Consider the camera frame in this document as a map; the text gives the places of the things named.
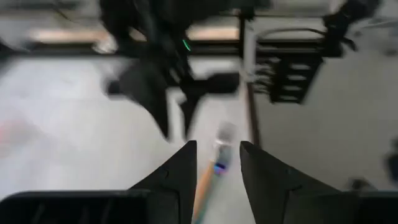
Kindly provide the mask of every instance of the green led light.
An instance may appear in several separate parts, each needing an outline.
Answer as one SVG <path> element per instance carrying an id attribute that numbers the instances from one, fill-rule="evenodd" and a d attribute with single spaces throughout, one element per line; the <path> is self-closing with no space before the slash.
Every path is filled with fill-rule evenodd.
<path id="1" fill-rule="evenodd" d="M 184 42 L 185 48 L 187 48 L 189 51 L 191 51 L 191 48 L 188 46 L 187 42 L 185 40 L 182 40 Z"/>

